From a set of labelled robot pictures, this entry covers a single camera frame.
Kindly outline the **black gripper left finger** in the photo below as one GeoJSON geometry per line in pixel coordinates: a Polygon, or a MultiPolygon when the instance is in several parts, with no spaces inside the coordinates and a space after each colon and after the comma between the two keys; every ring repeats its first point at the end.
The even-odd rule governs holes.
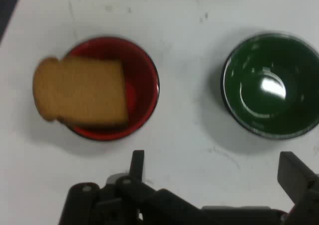
{"type": "Polygon", "coordinates": [[[69,189],[61,225],[194,225],[199,209],[168,190],[142,182],[144,151],[133,151],[128,175],[100,188],[79,183],[69,189]]]}

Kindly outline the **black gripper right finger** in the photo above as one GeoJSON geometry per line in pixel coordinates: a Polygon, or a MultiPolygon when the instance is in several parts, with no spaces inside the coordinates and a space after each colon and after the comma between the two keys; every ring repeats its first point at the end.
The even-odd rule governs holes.
{"type": "Polygon", "coordinates": [[[277,180],[294,203],[284,225],[319,223],[319,176],[292,152],[281,152],[277,180]]]}

